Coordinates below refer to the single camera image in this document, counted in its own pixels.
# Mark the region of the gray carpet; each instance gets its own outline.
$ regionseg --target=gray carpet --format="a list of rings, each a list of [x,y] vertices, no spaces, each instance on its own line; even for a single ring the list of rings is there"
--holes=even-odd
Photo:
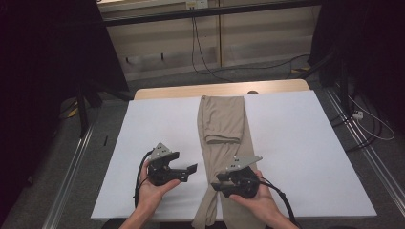
[[[306,58],[299,58],[293,62],[292,68],[307,66]],[[244,67],[266,67],[275,63],[250,64]],[[256,81],[293,78],[297,74],[289,75],[290,65],[286,64],[274,69],[239,69],[216,72],[215,75],[230,79],[234,82]],[[129,82],[134,93],[141,88],[155,88],[167,86],[224,83],[209,74],[182,73],[160,78],[137,80]],[[325,90],[321,88],[318,79],[312,76],[308,79],[309,86],[315,90],[319,101],[329,119],[338,115],[332,107]],[[97,194],[108,168],[109,160],[119,134],[120,126],[126,113],[127,103],[114,100],[109,95],[103,96],[104,103],[99,110],[91,141],[82,159],[74,185],[68,197],[64,211],[58,223],[58,228],[101,228],[103,222],[90,219]],[[53,140],[47,157],[34,175],[34,183],[23,190],[19,200],[11,209],[2,228],[41,228],[49,213],[60,183],[72,160],[78,142],[80,131],[78,117],[65,119],[60,122],[58,132]],[[356,145],[345,125],[334,128],[344,149]],[[405,186],[405,136],[396,131],[392,141],[377,140],[373,147],[389,168],[398,183]],[[370,163],[361,151],[348,153],[354,170],[359,175],[367,194],[378,214],[368,219],[299,219],[303,228],[326,229],[335,225],[348,225],[357,228],[405,228],[405,218],[400,213],[385,187],[380,182]],[[165,223],[161,228],[191,228],[189,223],[174,225]]]

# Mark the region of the garment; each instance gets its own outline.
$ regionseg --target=garment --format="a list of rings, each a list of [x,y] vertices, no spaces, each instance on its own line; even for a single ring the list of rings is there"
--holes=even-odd
[[[208,181],[208,188],[192,222],[197,229],[212,225],[217,216],[217,192],[211,183],[223,173],[234,156],[254,156],[244,98],[203,96],[198,113],[198,130]],[[265,228],[242,205],[220,193],[224,222],[228,229]]]

